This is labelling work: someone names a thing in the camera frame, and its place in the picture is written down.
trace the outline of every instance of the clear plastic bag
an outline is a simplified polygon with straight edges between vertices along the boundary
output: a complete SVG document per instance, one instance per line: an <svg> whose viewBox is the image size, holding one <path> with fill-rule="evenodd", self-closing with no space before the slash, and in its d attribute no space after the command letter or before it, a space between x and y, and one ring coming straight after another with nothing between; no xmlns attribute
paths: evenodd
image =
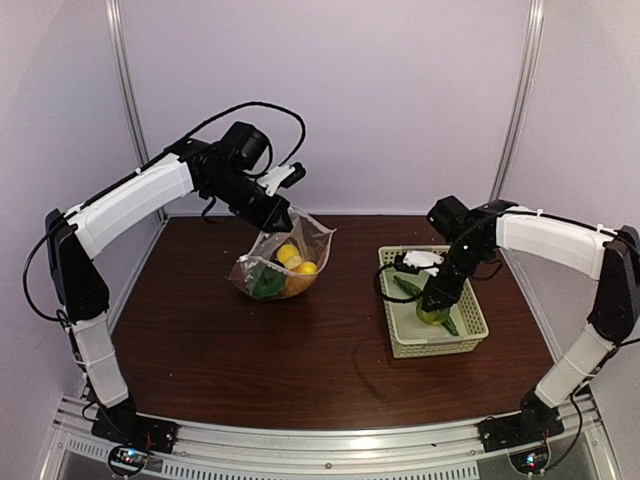
<svg viewBox="0 0 640 480"><path fill-rule="evenodd" d="M261 232L249 253L239 257L231 270L231 282L256 300L277 300L305 292L329 261L331 237L335 230L326 228L311 215L293 206L289 207L289 216L293 224L291 232ZM286 247L289 258L286 262L280 262L278 253L284 245L293 245L295 248ZM315 265L314 273L296 273L295 270L313 271L311 263Z"/></svg>

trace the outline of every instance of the table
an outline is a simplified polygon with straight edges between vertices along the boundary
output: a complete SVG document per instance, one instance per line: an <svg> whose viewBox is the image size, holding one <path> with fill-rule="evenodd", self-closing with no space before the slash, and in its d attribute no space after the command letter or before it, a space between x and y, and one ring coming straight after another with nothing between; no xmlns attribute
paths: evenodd
<svg viewBox="0 0 640 480"><path fill-rule="evenodd" d="M423 217L320 216L337 228L305 294L260 303L227 280L257 232L170 220L113 335L142 413L256 428L352 429L495 415L552 365L511 272L473 287L490 335L473 352L394 359L373 289L377 249L442 244ZM479 273L488 273L493 267Z"/></svg>

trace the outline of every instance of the white panel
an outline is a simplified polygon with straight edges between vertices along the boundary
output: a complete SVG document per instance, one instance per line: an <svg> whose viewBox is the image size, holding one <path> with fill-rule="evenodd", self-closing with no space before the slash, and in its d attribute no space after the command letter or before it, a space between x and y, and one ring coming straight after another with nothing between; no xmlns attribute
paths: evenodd
<svg viewBox="0 0 640 480"><path fill-rule="evenodd" d="M0 2L0 477L34 478L63 392L80 371L58 325L27 307L20 275L44 216L90 197L136 165L101 0ZM116 303L157 229L114 242L98 267ZM57 304L46 256L30 275L37 304Z"/></svg>
<svg viewBox="0 0 640 480"><path fill-rule="evenodd" d="M546 2L533 93L505 198L586 222L640 227L640 2ZM589 313L595 283L520 256L564 351ZM640 335L636 328L635 335ZM640 350L594 381L624 478L640 470Z"/></svg>
<svg viewBox="0 0 640 480"><path fill-rule="evenodd" d="M487 200L521 62L529 2L238 0L123 2L150 151L236 103L287 106L308 123L291 192L313 212L418 213L455 193ZM283 158L297 124L255 124ZM201 134L218 139L231 124ZM195 214L196 196L168 208Z"/></svg>

